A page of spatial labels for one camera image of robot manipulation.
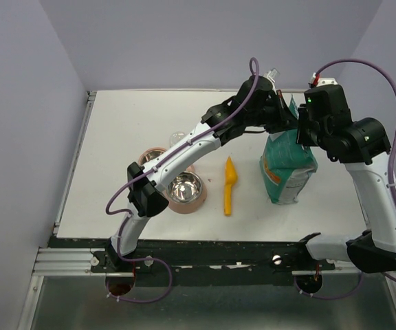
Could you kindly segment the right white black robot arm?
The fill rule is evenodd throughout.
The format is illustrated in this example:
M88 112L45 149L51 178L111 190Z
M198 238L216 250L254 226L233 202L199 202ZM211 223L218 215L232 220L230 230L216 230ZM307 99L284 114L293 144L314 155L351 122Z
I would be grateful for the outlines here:
M354 121L340 85L304 92L298 109L297 143L318 146L350 174L366 229L355 238L318 234L294 252L297 266L312 268L319 260L349 261L360 271L396 271L396 183L388 173L393 148L375 118Z

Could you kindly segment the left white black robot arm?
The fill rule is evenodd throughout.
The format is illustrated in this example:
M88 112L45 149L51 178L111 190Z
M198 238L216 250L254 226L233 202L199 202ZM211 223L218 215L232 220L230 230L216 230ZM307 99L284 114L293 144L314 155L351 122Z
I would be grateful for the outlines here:
M130 254L149 219L168 206L164 191L197 160L242 136L248 127L280 133L297 126L296 116L274 83L263 76L251 76L237 94L209 108L195 128L173 147L143 166L136 162L128 166L128 182L113 195L117 198L127 190L129 202L122 209L124 221L111 237L113 249L107 255L107 264L117 272L130 265Z

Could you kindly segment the green pet food bag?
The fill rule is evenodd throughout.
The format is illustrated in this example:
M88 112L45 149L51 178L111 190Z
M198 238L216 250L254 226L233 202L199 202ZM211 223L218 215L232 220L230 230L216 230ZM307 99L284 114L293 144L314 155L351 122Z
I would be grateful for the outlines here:
M267 137L259 166L267 194L273 204L298 202L298 196L318 163L308 146L297 144L296 129L270 134Z

